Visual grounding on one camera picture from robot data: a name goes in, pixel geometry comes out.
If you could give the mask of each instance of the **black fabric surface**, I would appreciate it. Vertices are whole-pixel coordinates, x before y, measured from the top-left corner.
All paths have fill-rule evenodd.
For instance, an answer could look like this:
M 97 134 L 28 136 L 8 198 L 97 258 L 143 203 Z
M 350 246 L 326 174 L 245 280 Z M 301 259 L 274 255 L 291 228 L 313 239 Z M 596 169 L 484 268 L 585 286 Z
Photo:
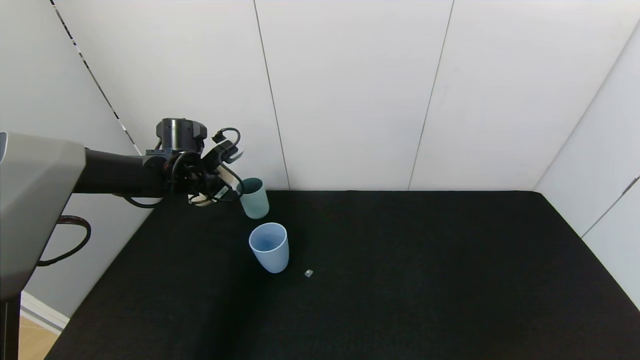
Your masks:
M 268 195 L 154 210 L 47 359 L 640 359 L 640 311 L 538 193 Z

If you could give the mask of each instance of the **wooden floor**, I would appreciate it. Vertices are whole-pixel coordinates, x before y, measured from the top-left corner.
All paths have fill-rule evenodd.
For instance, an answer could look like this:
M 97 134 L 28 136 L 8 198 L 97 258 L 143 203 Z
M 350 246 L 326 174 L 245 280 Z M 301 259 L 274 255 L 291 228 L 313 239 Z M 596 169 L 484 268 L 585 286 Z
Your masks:
M 58 339 L 58 335 L 20 316 L 18 360 L 42 360 Z

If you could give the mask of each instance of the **light blue cup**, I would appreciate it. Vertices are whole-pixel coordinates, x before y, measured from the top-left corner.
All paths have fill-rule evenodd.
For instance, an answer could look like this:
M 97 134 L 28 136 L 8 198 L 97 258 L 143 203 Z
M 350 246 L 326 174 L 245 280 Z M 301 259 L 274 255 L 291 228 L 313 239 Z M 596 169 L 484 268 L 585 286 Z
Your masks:
M 257 177 L 242 180 L 244 187 L 238 184 L 236 190 L 242 193 L 240 203 L 246 216 L 252 219 L 264 218 L 269 213 L 269 200 L 264 183 Z
M 277 274 L 289 264 L 289 240 L 284 226 L 268 222 L 256 227 L 249 235 L 249 246 L 264 268 Z

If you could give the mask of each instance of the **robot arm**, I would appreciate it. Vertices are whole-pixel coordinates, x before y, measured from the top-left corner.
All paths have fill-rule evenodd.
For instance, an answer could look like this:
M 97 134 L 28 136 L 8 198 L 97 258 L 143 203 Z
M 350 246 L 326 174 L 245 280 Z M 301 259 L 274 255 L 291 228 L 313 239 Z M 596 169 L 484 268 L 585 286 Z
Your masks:
M 234 142 L 223 133 L 235 131 Z M 31 277 L 72 193 L 164 197 L 199 196 L 207 204 L 237 198 L 222 173 L 237 160 L 240 134 L 226 128 L 204 157 L 207 128 L 186 119 L 163 119 L 155 149 L 124 156 L 85 149 L 80 143 L 18 133 L 0 133 L 0 300 L 16 297 Z

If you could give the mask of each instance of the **white baseboard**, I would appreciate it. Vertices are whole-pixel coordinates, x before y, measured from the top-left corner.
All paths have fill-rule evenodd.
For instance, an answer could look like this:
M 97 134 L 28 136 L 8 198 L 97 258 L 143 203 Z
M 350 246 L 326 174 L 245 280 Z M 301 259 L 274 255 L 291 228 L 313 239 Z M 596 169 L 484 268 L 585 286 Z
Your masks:
M 69 318 L 25 291 L 20 299 L 20 315 L 56 334 L 60 334 L 69 323 Z

